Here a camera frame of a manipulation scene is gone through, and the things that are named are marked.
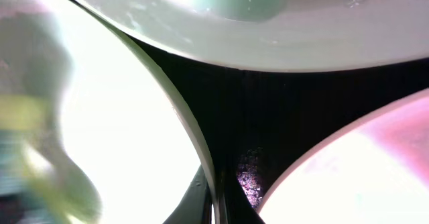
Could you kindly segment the mint plate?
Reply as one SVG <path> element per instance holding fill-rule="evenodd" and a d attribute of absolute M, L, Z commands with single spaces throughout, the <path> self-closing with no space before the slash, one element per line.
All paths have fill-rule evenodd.
<path fill-rule="evenodd" d="M 164 223 L 206 154 L 124 33 L 69 0 L 1 0 L 2 223 Z"/>
<path fill-rule="evenodd" d="M 428 0 L 75 0 L 153 47 L 265 72 L 428 57 Z"/>

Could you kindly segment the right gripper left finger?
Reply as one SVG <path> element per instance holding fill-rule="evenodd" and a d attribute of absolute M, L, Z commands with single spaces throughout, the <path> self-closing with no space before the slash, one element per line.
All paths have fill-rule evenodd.
<path fill-rule="evenodd" d="M 164 224 L 211 224 L 212 201 L 210 188 L 200 166 L 179 205 Z"/>

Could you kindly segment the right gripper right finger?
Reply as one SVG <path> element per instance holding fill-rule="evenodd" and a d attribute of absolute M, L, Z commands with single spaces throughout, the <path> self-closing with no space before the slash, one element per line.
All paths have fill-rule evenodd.
<path fill-rule="evenodd" d="M 265 224 L 251 207 L 236 176 L 223 172 L 223 196 L 228 224 Z"/>

